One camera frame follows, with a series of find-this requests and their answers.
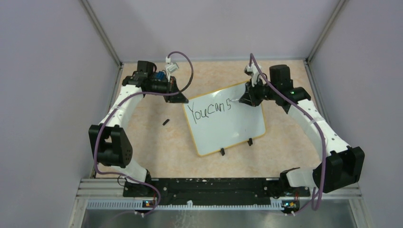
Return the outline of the yellow framed whiteboard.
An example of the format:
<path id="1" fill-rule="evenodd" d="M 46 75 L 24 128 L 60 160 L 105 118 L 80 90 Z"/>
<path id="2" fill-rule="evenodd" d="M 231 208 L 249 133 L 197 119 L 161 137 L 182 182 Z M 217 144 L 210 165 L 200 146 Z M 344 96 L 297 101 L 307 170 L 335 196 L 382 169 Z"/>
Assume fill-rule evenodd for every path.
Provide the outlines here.
<path id="1" fill-rule="evenodd" d="M 189 99 L 183 105 L 190 134 L 199 156 L 248 142 L 266 133 L 262 106 L 252 107 L 239 102 L 245 82 Z"/>

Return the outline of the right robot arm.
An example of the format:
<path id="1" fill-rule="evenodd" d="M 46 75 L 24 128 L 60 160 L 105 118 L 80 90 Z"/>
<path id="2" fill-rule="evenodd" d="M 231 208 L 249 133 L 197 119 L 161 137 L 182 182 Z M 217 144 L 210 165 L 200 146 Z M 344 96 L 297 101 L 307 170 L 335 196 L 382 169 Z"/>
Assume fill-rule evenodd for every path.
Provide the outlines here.
<path id="1" fill-rule="evenodd" d="M 318 188 L 323 193 L 355 184 L 360 180 L 365 153 L 341 139 L 316 109 L 302 87 L 294 87 L 287 65 L 269 68 L 267 79 L 258 66 L 248 64 L 244 73 L 251 79 L 239 103 L 252 107 L 264 100 L 275 101 L 304 131 L 317 150 L 321 163 L 316 168 L 293 168 L 280 174 L 279 191 L 291 196 L 298 187 Z"/>

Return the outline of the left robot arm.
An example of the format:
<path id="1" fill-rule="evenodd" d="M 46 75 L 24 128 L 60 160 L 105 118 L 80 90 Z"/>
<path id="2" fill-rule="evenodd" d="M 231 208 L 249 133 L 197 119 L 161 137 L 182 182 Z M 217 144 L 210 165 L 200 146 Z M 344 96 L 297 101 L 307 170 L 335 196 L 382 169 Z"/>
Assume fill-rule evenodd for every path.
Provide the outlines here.
<path id="1" fill-rule="evenodd" d="M 165 102 L 172 104 L 189 102 L 172 76 L 178 68 L 177 63 L 167 62 L 164 70 L 157 71 L 155 63 L 138 61 L 137 69 L 123 79 L 117 99 L 106 117 L 88 130 L 95 171 L 106 175 L 98 165 L 114 167 L 113 173 L 125 177 L 128 188 L 134 188 L 140 196 L 157 190 L 152 186 L 149 171 L 134 160 L 134 149 L 125 130 L 135 108 L 146 95 L 161 95 Z"/>

